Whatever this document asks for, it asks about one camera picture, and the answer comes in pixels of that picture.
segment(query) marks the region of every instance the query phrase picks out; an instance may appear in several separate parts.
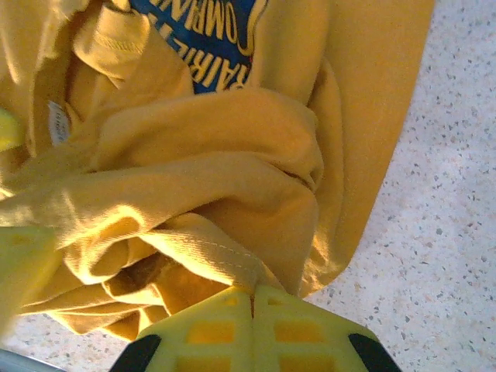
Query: yellow fabric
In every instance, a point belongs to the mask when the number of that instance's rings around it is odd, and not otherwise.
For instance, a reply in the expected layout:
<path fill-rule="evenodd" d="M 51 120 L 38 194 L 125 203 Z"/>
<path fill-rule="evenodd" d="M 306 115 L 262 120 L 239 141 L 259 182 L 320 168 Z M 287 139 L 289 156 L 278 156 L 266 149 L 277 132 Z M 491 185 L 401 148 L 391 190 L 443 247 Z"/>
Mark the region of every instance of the yellow fabric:
<path fill-rule="evenodd" d="M 64 255 L 20 312 L 133 339 L 229 285 L 327 285 L 391 159 L 432 5 L 268 0 L 244 88 L 194 95 L 201 69 L 127 2 L 0 0 L 0 106 L 26 127 L 2 154 L 0 225 L 53 227 Z M 49 102 L 70 122 L 57 146 Z"/>

